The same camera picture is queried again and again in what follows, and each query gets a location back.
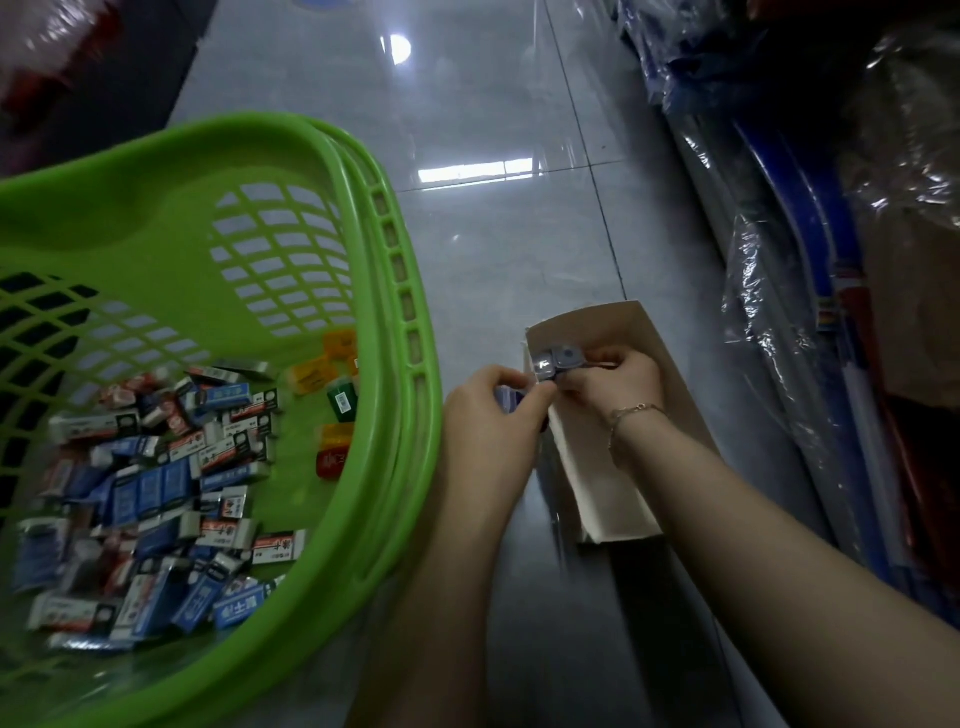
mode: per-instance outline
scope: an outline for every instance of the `cardboard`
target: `cardboard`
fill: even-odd
[[[580,308],[528,328],[527,371],[533,366],[530,352],[563,343],[585,350],[626,344],[653,358],[663,375],[670,419],[680,430],[717,451],[680,371],[638,301]],[[610,431],[596,413],[569,398],[559,398],[550,407],[549,420],[579,510],[581,541],[603,544],[658,536],[660,526],[639,489],[614,465],[607,449]]]

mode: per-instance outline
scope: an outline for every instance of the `hand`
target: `hand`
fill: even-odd
[[[447,503],[466,518],[499,518],[503,525],[523,494],[537,455],[540,426],[557,396],[553,382],[536,385],[511,415],[493,396],[497,385],[523,389],[528,377],[491,365],[446,399],[444,469]]]
[[[637,404],[655,404],[663,409],[660,367],[646,354],[630,347],[605,347],[587,352],[587,361],[609,361],[616,369],[574,369],[557,377],[565,392],[593,407],[606,421],[613,410]]]

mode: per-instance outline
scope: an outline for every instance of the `tiled floor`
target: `tiled floor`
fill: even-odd
[[[641,300],[728,461],[822,532],[765,371],[724,343],[716,243],[603,0],[313,2],[221,0],[174,122],[291,110],[363,141],[399,193],[447,391],[519,365],[540,319]],[[250,725],[339,724],[377,614]],[[536,484],[501,554],[490,672],[497,725],[779,721],[667,548],[558,553]]]

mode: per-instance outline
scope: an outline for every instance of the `gold bracelet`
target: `gold bracelet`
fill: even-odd
[[[646,412],[649,409],[660,412],[663,417],[668,417],[667,413],[655,404],[635,404],[633,407],[614,409],[613,412],[610,413],[610,441],[607,443],[607,449],[611,453],[613,453],[613,438],[616,435],[616,426],[620,424],[620,420],[625,418],[627,415],[632,415],[635,412]]]

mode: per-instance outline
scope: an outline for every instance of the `cardboard box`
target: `cardboard box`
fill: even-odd
[[[530,352],[541,352],[564,343],[576,344],[584,350],[624,344],[653,358],[660,365],[666,411],[674,425],[717,451],[677,365],[639,302],[580,308],[528,328],[527,371],[531,372],[533,367]],[[639,489],[614,465],[607,448],[610,430],[596,413],[563,397],[550,407],[549,420],[579,511],[580,540],[603,544],[658,536],[660,526]]]

